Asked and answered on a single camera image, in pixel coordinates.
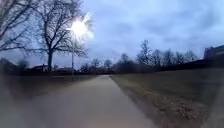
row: building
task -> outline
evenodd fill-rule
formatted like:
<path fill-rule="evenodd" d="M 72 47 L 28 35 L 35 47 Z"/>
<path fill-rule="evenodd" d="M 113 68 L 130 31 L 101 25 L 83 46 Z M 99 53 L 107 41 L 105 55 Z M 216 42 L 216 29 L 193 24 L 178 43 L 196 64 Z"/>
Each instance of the building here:
<path fill-rule="evenodd" d="M 224 45 L 218 47 L 209 47 L 204 51 L 204 59 L 214 59 L 224 56 Z"/>
<path fill-rule="evenodd" d="M 42 72 L 46 72 L 47 71 L 47 65 L 38 65 L 32 68 L 32 70 L 38 70 L 38 71 L 42 71 Z"/>

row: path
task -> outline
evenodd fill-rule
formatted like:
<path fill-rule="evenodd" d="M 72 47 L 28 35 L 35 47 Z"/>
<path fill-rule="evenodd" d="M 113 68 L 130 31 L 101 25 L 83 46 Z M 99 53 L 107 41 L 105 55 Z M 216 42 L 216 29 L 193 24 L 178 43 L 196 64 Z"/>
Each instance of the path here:
<path fill-rule="evenodd" d="M 18 105 L 28 128 L 154 128 L 109 76 Z"/>

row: asphalt path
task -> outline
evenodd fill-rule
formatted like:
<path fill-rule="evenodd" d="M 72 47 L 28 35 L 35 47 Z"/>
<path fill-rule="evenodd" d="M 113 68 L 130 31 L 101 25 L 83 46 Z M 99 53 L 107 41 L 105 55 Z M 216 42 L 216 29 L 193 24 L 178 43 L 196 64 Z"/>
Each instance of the asphalt path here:
<path fill-rule="evenodd" d="M 4 128 L 155 128 L 109 76 L 2 106 Z"/>

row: lawn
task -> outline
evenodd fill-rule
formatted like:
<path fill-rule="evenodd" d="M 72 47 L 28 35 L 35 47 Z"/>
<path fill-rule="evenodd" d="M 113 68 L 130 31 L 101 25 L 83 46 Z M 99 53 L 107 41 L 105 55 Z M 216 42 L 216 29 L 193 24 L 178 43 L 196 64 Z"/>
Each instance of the lawn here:
<path fill-rule="evenodd" d="M 6 76 L 4 84 L 9 87 L 15 98 L 24 98 L 24 96 L 32 98 L 94 77 L 94 75 L 80 75 L 74 78 L 71 76 Z"/>
<path fill-rule="evenodd" d="M 111 78 L 159 126 L 199 127 L 208 118 L 223 76 L 223 69 L 200 69 Z"/>

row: street lamp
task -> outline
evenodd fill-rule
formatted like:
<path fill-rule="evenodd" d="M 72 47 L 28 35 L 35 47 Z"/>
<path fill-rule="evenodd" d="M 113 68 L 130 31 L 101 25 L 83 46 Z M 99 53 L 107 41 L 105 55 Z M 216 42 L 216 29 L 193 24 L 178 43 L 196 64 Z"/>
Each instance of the street lamp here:
<path fill-rule="evenodd" d="M 87 13 L 84 17 L 77 17 L 72 26 L 67 28 L 67 30 L 72 31 L 75 35 L 75 43 L 80 43 L 83 41 L 84 37 L 88 36 L 93 38 L 93 34 L 89 31 L 90 27 L 90 14 Z M 74 43 L 72 43 L 72 79 L 74 77 Z"/>

